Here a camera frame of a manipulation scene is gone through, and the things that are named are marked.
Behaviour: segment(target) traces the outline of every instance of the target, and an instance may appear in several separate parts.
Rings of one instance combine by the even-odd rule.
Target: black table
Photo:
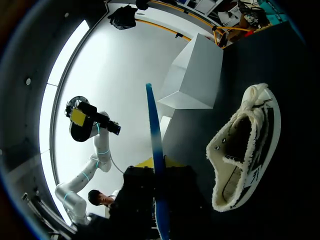
[[[311,204],[309,161],[319,158],[310,156],[316,150],[310,128],[318,128],[317,111],[309,104],[318,92],[310,59],[289,23],[255,33],[225,48],[213,109],[174,112],[163,139],[164,154],[193,168],[198,187],[211,204],[215,173],[206,159],[206,146],[239,108],[246,88],[267,83],[280,107],[280,140],[264,176],[240,208],[212,210],[215,236],[270,238],[293,233],[293,224],[299,218],[303,221],[300,214]]]

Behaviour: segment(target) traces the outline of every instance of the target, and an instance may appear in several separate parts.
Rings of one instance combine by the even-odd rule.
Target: white box
[[[216,2],[213,0],[202,0],[195,6],[195,10],[207,14],[214,5],[216,5]]]
[[[198,34],[173,61],[158,102],[174,109],[212,109],[223,54],[214,42]]]

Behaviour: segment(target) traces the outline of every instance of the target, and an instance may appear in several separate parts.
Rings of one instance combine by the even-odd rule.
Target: person
[[[105,205],[107,208],[110,208],[111,204],[114,203],[119,191],[120,190],[115,190],[110,196],[106,196],[102,192],[93,189],[88,193],[88,200],[95,206]]]

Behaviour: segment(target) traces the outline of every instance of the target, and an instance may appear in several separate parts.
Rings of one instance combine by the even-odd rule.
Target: sneaker
[[[230,121],[206,147],[215,173],[213,209],[243,205],[256,189],[279,141],[281,115],[268,85],[252,85]]]

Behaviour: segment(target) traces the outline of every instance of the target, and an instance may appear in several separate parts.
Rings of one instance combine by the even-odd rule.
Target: shelf
[[[214,20],[212,20],[211,18],[207,17],[207,16],[204,15],[203,13],[201,13],[201,12],[199,12],[199,11],[197,11],[197,10],[189,7],[189,6],[186,6],[186,5],[184,5],[184,4],[180,3],[180,2],[177,2],[177,4],[178,4],[179,6],[185,8],[185,9],[190,10],[191,13],[194,13],[194,14],[197,14],[197,15],[203,17],[204,19],[208,20],[208,21],[209,21],[210,23],[212,23],[213,25],[215,25],[215,26],[217,26],[217,27],[221,27],[221,25],[220,25],[219,23],[215,22]]]
[[[218,0],[215,2],[215,5],[206,13],[205,15],[208,16],[223,0]]]
[[[185,3],[184,3],[184,5],[185,5],[185,6],[188,6],[188,3],[189,3],[189,2],[190,2],[190,0],[186,0]]]

